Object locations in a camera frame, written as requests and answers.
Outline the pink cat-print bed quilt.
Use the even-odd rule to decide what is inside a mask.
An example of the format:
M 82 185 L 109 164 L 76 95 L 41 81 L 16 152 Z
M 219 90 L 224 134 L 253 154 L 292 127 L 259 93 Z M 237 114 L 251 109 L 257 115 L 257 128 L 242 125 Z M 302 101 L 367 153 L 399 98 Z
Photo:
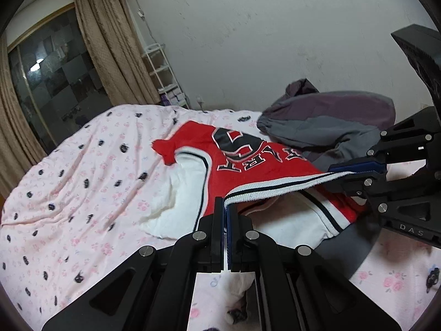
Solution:
M 253 111 L 189 111 L 121 105 L 100 114 L 32 167 L 1 215 L 1 284 L 33 330 L 144 245 L 162 249 L 188 234 L 200 214 L 206 167 L 185 157 L 168 167 L 152 149 L 185 122 L 259 136 Z M 326 220 L 338 204 L 315 189 L 240 205 L 278 244 L 318 248 L 403 330 L 436 294 L 427 275 L 440 250 L 390 231 L 368 243 L 364 202 L 356 225 Z

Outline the right brown curtain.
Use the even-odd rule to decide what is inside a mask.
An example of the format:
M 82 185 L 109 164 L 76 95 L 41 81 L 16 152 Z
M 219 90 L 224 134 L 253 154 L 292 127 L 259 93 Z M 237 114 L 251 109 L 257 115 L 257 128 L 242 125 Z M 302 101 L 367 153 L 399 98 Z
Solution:
M 155 105 L 161 97 L 149 77 L 126 0 L 74 0 L 87 51 L 113 105 Z

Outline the grey purple jacket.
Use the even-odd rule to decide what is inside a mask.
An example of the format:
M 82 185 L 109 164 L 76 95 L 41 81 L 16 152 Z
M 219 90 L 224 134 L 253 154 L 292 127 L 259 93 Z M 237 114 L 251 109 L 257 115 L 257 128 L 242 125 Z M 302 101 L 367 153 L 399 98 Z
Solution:
M 365 156 L 380 132 L 396 118 L 393 101 L 362 91 L 319 93 L 306 79 L 289 84 L 285 94 L 262 112 L 257 128 L 290 146 L 321 171 Z M 362 201 L 333 194 L 323 186 L 255 202 L 247 216 L 278 244 L 306 244 L 345 277 L 351 278 L 378 234 L 362 216 Z

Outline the left brown curtain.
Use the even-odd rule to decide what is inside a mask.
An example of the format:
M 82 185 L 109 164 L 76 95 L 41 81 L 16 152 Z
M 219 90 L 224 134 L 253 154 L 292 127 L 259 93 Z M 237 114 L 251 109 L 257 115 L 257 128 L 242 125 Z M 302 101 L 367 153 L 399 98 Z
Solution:
M 6 199 L 34 165 L 46 157 L 19 104 L 7 58 L 6 34 L 0 49 L 1 196 Z

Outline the red and white jersey shirt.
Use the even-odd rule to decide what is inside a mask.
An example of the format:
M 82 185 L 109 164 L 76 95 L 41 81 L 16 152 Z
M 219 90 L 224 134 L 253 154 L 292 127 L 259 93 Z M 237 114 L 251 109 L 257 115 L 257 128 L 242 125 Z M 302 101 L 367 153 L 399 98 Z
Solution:
M 345 173 L 320 171 L 297 150 L 243 132 L 189 121 L 172 137 L 153 141 L 152 149 L 167 179 L 141 220 L 155 237 L 177 239 L 196 230 L 218 197 L 249 214 L 262 210 L 259 201 L 299 196 L 306 213 L 295 225 L 306 226 L 317 243 L 338 235 L 363 210 L 353 198 L 324 189 Z

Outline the brown curtain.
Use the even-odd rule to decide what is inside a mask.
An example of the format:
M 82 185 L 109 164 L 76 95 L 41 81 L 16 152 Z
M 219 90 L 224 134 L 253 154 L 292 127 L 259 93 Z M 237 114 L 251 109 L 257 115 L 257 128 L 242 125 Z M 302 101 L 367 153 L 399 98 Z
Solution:
M 46 157 L 19 104 L 7 58 L 6 34 L 0 49 L 1 196 L 6 199 L 34 165 Z
M 155 105 L 161 97 L 149 77 L 126 0 L 74 0 L 87 51 L 113 105 Z

